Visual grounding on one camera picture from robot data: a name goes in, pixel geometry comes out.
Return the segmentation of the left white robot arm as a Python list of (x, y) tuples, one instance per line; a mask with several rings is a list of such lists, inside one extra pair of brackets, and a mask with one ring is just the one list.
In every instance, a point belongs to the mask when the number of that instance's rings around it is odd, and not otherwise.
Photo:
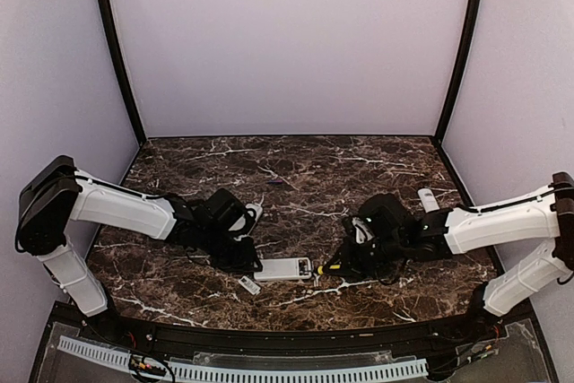
[(206, 199), (148, 195), (95, 178), (56, 157), (20, 193), (14, 248), (38, 259), (60, 288), (91, 319), (108, 344), (126, 337), (126, 322), (112, 311), (103, 284), (79, 257), (65, 229), (70, 221), (94, 222), (143, 234), (167, 244), (203, 251), (210, 264), (232, 274), (260, 272), (250, 233), (263, 213), (220, 188)]

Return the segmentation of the white remote with display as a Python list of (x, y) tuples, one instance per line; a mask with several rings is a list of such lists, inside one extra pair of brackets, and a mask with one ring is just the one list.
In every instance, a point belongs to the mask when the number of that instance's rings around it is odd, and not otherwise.
[(256, 222), (259, 221), (263, 214), (263, 207), (259, 204), (247, 204), (246, 210), (248, 215)]

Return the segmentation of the yellow handled screwdriver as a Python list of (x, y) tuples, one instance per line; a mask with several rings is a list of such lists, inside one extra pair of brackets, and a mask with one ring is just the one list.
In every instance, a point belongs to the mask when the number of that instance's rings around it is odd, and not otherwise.
[(314, 269), (314, 273), (318, 275), (337, 275), (341, 273), (341, 266), (335, 265), (320, 265)]

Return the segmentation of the white battery compartment cover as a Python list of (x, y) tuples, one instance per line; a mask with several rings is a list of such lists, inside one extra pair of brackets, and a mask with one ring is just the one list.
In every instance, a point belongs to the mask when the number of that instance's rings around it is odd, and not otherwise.
[(261, 287), (246, 275), (240, 277), (238, 283), (252, 295), (258, 295), (261, 292)]

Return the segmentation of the white remote control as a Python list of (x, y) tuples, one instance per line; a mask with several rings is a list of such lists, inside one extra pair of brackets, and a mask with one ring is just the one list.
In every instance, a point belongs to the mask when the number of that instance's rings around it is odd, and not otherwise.
[(420, 188), (417, 193), (425, 213), (431, 213), (439, 210), (439, 204), (435, 198), (435, 195), (429, 188)]
[(300, 259), (305, 259), (310, 262), (313, 274), (313, 266), (308, 257), (289, 257), (262, 259), (261, 264), (263, 269), (260, 272), (255, 272), (254, 277), (259, 282), (308, 280), (312, 275), (310, 277), (301, 277), (299, 274)]

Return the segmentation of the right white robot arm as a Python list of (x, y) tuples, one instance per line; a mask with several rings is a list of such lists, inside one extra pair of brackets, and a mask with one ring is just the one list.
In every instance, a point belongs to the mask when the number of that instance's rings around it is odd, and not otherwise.
[(417, 219), (393, 194), (369, 198), (356, 214), (343, 218), (343, 243), (317, 273), (382, 279), (395, 261), (436, 261), (539, 239), (531, 254), (474, 291), (469, 313), (457, 323), (467, 342), (479, 340), (491, 329), (492, 318), (506, 315), (547, 284), (565, 284), (573, 277), (573, 178), (566, 172), (553, 174), (548, 186), (490, 205), (422, 203), (425, 214)]

